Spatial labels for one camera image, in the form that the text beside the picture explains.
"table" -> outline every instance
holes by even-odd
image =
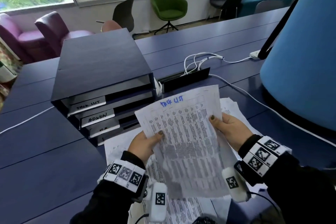
[[[236,61],[259,50],[287,8],[136,40],[156,78],[182,71],[183,61],[201,51]],[[50,97],[59,58],[25,65],[0,114],[0,131],[51,107]],[[259,71],[263,61],[236,64],[212,59],[210,72],[263,102]],[[303,165],[324,168],[336,149],[292,127],[251,98],[217,78],[180,88],[218,84],[252,126],[289,146]],[[94,148],[56,109],[0,135],[0,219],[3,223],[68,223],[88,203],[105,170],[102,148]],[[235,218],[237,205],[230,207]]]

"blue lamp shade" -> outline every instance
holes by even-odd
[[[336,131],[335,11],[334,0],[299,0],[260,77],[286,108]]]

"black sleeve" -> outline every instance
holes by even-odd
[[[244,158],[260,139],[251,136],[239,149]],[[249,166],[241,169],[246,180],[256,174]],[[334,219],[336,190],[329,177],[312,167],[301,167],[289,153],[278,157],[258,183],[268,186],[268,194],[280,207],[286,223],[329,223]]]
[[[128,161],[142,169],[143,162],[134,154],[124,151],[121,160]],[[102,180],[93,191],[85,209],[72,217],[70,224],[127,223],[128,210],[134,193],[114,182]]]

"hand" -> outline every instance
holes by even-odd
[[[212,115],[209,117],[209,121],[215,128],[224,134],[232,148],[238,151],[253,133],[236,117],[222,113],[222,118],[223,121]]]
[[[140,158],[146,165],[149,157],[153,154],[154,146],[162,139],[163,131],[160,130],[154,136],[147,138],[145,133],[141,131],[132,140],[128,147],[128,151]]]

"handwritten title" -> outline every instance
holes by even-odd
[[[174,103],[182,102],[183,101],[183,97],[182,96],[176,97],[176,98],[173,99],[173,101],[174,101]],[[173,103],[173,101],[171,101],[170,99],[167,99],[166,102],[160,102],[160,104],[163,107],[166,107],[167,105],[171,105]]]

